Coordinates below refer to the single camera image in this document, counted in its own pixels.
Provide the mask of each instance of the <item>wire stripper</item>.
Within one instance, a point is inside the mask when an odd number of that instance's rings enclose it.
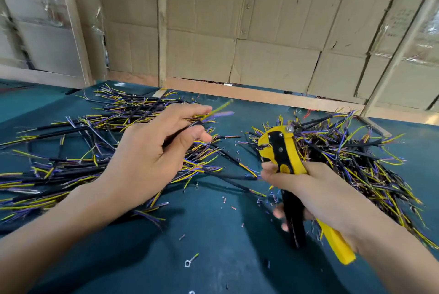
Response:
[[[294,139],[294,126],[275,126],[264,133],[258,140],[258,146],[265,146],[259,150],[261,157],[270,159],[277,164],[278,172],[284,174],[308,174],[300,160],[297,144]],[[290,232],[290,245],[294,249],[306,246],[305,228],[303,226],[303,203],[293,193],[282,190],[285,218]],[[317,219],[322,233],[326,236],[329,245],[343,264],[355,260],[355,254],[345,242],[340,232]]]

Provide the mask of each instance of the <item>hand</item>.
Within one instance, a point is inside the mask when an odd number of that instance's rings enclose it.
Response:
[[[144,203],[161,191],[182,168],[186,151],[195,139],[209,142],[212,137],[202,125],[194,125],[163,149],[165,139],[190,125],[185,118],[211,110],[211,106],[201,104],[173,104],[151,122],[130,126],[102,175],[93,183],[72,191],[65,202],[75,196],[81,201],[87,195],[87,199],[107,209],[110,214],[105,216],[111,218],[107,219],[110,221]]]
[[[392,225],[392,219],[381,212],[354,187],[320,162],[304,162],[308,175],[276,173],[277,165],[262,164],[262,178],[281,189],[291,191],[305,206],[304,219],[318,218],[338,230],[346,242],[357,251],[358,240],[377,230],[377,225]],[[273,214],[284,217],[283,206]],[[282,229],[288,231],[286,223]]]

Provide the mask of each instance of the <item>pile of wires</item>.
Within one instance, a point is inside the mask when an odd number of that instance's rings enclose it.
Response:
[[[0,191],[13,195],[0,200],[0,233],[8,233],[17,229],[32,219],[32,216],[40,215],[53,208],[76,186],[96,180],[107,167],[127,127],[135,123],[148,123],[172,103],[185,103],[181,99],[171,97],[175,94],[177,93],[170,91],[162,97],[138,96],[104,84],[94,91],[94,95],[99,97],[99,100],[84,96],[87,101],[102,104],[103,108],[98,109],[103,110],[104,113],[89,114],[77,119],[67,116],[64,122],[54,122],[50,125],[21,131],[16,140],[0,144],[1,148],[8,149],[12,154],[27,157],[30,162],[28,172],[0,174]],[[191,123],[201,121],[203,124],[215,123],[213,120],[215,115],[203,120],[205,117],[206,115],[198,115],[189,118],[188,121]],[[265,197],[233,181],[234,179],[257,180],[258,175],[256,171],[244,166],[217,146],[223,138],[241,136],[219,136],[214,134],[213,127],[206,128],[206,131],[212,135],[212,142],[195,141],[186,153],[183,168],[169,184],[184,183],[185,189],[195,175],[207,174],[220,177],[245,192]],[[87,144],[88,151],[80,158],[61,157],[63,146],[71,139],[69,136],[80,136]],[[32,152],[33,143],[53,138],[59,138],[57,157]],[[14,148],[22,144],[26,146],[25,150]],[[245,169],[248,174],[243,176],[223,174],[224,167],[211,164],[219,154]],[[161,194],[162,192],[159,192],[123,218],[144,217],[161,227],[161,222],[165,219],[151,214],[168,204],[168,202],[158,203]]]
[[[412,189],[401,176],[384,166],[403,164],[403,159],[394,156],[385,147],[402,135],[384,139],[374,137],[369,126],[350,129],[352,123],[356,121],[354,117],[354,112],[332,114],[305,123],[301,123],[296,117],[295,120],[289,120],[287,124],[295,128],[294,138],[303,161],[328,164],[335,173],[406,228],[425,246],[439,249],[421,232],[412,219],[412,217],[417,218],[425,226],[419,213],[422,202],[413,195]],[[283,124],[283,118],[279,116],[277,125]],[[248,141],[238,143],[248,144],[255,150],[259,149],[257,146],[259,137],[272,128],[268,123],[262,126],[263,131],[252,127],[253,131],[246,132]],[[354,139],[362,129],[367,129],[367,132],[361,138]],[[385,158],[376,156],[373,153],[374,149],[384,152]]]

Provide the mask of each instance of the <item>teal table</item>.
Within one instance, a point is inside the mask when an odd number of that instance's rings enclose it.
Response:
[[[130,84],[118,88],[133,93],[152,90]],[[85,92],[92,96],[92,89]],[[228,100],[185,92],[179,95],[188,101],[197,98],[198,102],[214,108]],[[75,118],[96,113],[98,110],[91,109],[96,105],[75,94],[65,96],[1,123],[0,142],[14,138],[16,127],[35,127],[65,120],[67,115]],[[294,110],[298,110],[299,117],[306,113],[297,108],[239,100],[228,109],[235,114],[219,118],[215,125],[216,132],[221,135],[244,135],[240,131],[249,131],[251,125],[260,127],[262,122],[275,123],[279,114],[284,119],[292,119]],[[310,118],[324,115],[313,112]],[[423,216],[430,227],[425,232],[439,242],[438,128],[377,121],[395,135],[407,133],[401,139],[405,143],[392,145],[391,151],[408,163],[394,169],[424,201]],[[259,170],[255,153],[235,142],[236,139],[227,139],[220,143],[231,155]],[[40,141],[34,152],[52,154],[57,145],[58,139]],[[64,152],[71,158],[87,150],[80,137],[69,137],[66,145]],[[246,173],[222,157],[215,164],[226,166],[231,175]],[[22,171],[28,166],[26,158],[0,153],[0,172]],[[269,191],[265,182],[244,184],[260,192]],[[227,198],[226,203],[223,203],[223,196]],[[245,194],[218,178],[196,176],[184,194],[182,187],[176,186],[161,197],[161,201],[170,202],[155,213],[166,218],[163,232],[144,219],[111,225],[76,244],[47,272],[32,293],[386,293],[364,260],[358,258],[348,266],[341,265],[327,242],[323,241],[323,245],[316,242],[315,235],[308,237],[308,247],[303,251],[292,250],[287,234],[280,229],[280,222],[271,215],[270,204],[258,206],[256,199],[255,195]],[[185,268],[184,261],[196,253],[199,257],[190,268]]]

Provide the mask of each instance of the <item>metal terminal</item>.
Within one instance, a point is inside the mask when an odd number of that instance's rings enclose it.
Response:
[[[192,257],[189,261],[184,262],[184,267],[189,267],[192,261],[198,257],[199,254],[196,254],[194,257]]]

